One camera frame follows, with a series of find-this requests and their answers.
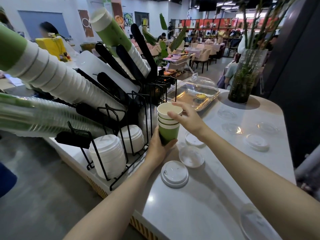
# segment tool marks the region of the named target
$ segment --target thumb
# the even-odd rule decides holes
[[[180,116],[180,115],[178,115],[177,113],[175,113],[175,112],[173,112],[173,111],[169,111],[169,112],[167,113],[167,115],[168,115],[170,118],[178,121],[179,123],[183,122],[183,117]]]
[[[169,151],[169,149],[171,147],[173,147],[176,143],[177,143],[177,139],[173,139],[172,141],[170,141],[167,145],[164,146],[165,151]]]

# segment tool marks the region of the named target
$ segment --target black organizer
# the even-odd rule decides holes
[[[96,44],[96,51],[99,53],[99,55],[102,57],[102,59],[108,63],[111,68],[113,68],[115,71],[117,71],[119,74],[124,76],[125,78],[131,80],[134,84],[140,86],[140,90],[138,93],[132,91],[131,93],[125,93],[121,88],[119,88],[117,85],[114,85],[112,80],[109,78],[107,74],[104,72],[101,72],[97,74],[97,82],[96,80],[92,79],[90,76],[88,76],[85,72],[83,72],[80,69],[77,69],[77,72],[80,73],[83,77],[85,77],[87,80],[92,82],[94,85],[96,85],[98,88],[100,88],[102,91],[110,95],[112,98],[114,98],[119,103],[126,105],[128,108],[127,111],[125,110],[119,110],[109,107],[107,104],[105,104],[105,107],[98,107],[96,109],[90,107],[89,105],[85,103],[76,104],[75,108],[76,111],[82,115],[85,116],[93,121],[98,122],[103,126],[103,129],[105,131],[105,134],[107,135],[108,130],[106,127],[110,128],[112,130],[112,133],[114,135],[118,135],[120,132],[122,145],[124,144],[124,139],[122,136],[121,128],[124,126],[128,127],[129,131],[129,139],[130,139],[130,145],[131,145],[131,151],[133,151],[133,145],[131,141],[130,136],[130,130],[129,125],[138,125],[138,113],[139,111],[144,108],[145,110],[145,118],[146,118],[146,142],[142,150],[139,152],[133,153],[132,156],[134,157],[133,162],[130,164],[127,148],[124,146],[124,154],[126,158],[126,168],[122,172],[122,174],[116,178],[114,178],[114,182],[110,185],[110,191],[113,190],[114,184],[134,165],[142,156],[143,154],[148,150],[149,141],[151,138],[149,138],[149,131],[148,131],[148,122],[147,122],[147,105],[150,105],[150,118],[152,118],[151,115],[151,105],[158,105],[159,103],[167,102],[167,90],[170,88],[171,85],[175,84],[177,85],[177,80],[174,77],[169,76],[157,76],[157,65],[154,62],[154,59],[144,41],[144,38],[142,34],[139,31],[139,28],[136,24],[133,24],[131,26],[131,31],[133,36],[135,37],[136,42],[138,43],[141,51],[143,52],[148,64],[150,65],[150,73],[145,78],[143,77],[140,70],[137,68],[136,64],[133,62],[129,54],[126,52],[124,47],[122,45],[117,46],[116,52],[118,56],[121,58],[123,63],[126,65],[126,67],[129,69],[131,74],[136,80],[132,80],[126,72],[123,70],[123,68],[118,64],[118,62],[114,59],[114,57],[110,54],[110,52],[104,47],[102,43]],[[119,117],[116,113],[116,111],[124,112],[124,117],[122,120],[119,120]],[[112,119],[110,117],[110,113],[113,113],[116,116],[116,120]],[[111,178],[109,178],[106,174],[106,171],[104,169],[104,166],[101,161],[101,157],[98,153],[97,147],[94,143],[94,139],[92,137],[92,134],[87,130],[79,130],[72,127],[72,124],[68,122],[68,126],[70,128],[71,132],[61,132],[57,135],[55,140],[58,143],[67,144],[79,147],[88,163],[87,170],[91,170],[94,168],[93,161],[91,161],[88,156],[86,155],[84,149],[89,149],[90,143],[92,143],[95,152],[97,154],[98,160],[100,162],[100,165],[102,167],[102,171],[104,173],[104,176],[106,178],[106,181],[110,181]],[[152,122],[150,125],[151,129],[151,135],[153,134],[152,131]]]

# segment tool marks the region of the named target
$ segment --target white marble countertop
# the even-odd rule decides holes
[[[236,109],[216,99],[200,112],[200,115],[211,129],[230,144],[295,184],[283,113],[276,104],[260,97],[255,98],[260,102],[257,109]],[[217,115],[220,109],[231,110],[236,113],[237,118],[234,121],[220,118]],[[275,135],[266,134],[258,129],[259,122],[267,122],[277,127],[279,132]],[[243,133],[227,134],[222,130],[221,125],[224,123],[240,125]],[[177,147],[170,151],[165,162],[179,160],[179,148],[186,145],[185,133],[186,130],[180,126]],[[257,134],[266,139],[270,145],[269,151],[258,152],[245,145],[243,138],[248,134]],[[46,141],[74,160],[81,171],[110,193],[109,185],[113,180],[106,182],[97,176],[95,169],[88,171],[79,148],[59,144],[54,138],[46,138]],[[239,210],[244,204],[250,203],[250,200],[211,150],[207,146],[200,150],[205,163],[199,168],[188,169],[189,181],[181,189],[169,188],[162,182],[161,167],[154,171],[147,183],[145,194],[139,197],[134,217],[160,239],[245,239],[238,223]]]

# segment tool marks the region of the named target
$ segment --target glass vase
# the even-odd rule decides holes
[[[268,50],[245,49],[241,55],[228,99],[234,103],[244,104],[248,101],[254,87],[259,69],[263,65]]]

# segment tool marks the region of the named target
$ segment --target clear plastic dome cover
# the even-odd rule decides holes
[[[209,78],[198,76],[198,73],[177,83],[177,101],[191,105],[196,111],[207,107],[218,94],[217,85]],[[175,98],[176,86],[173,85],[167,91],[167,100],[174,102]]]

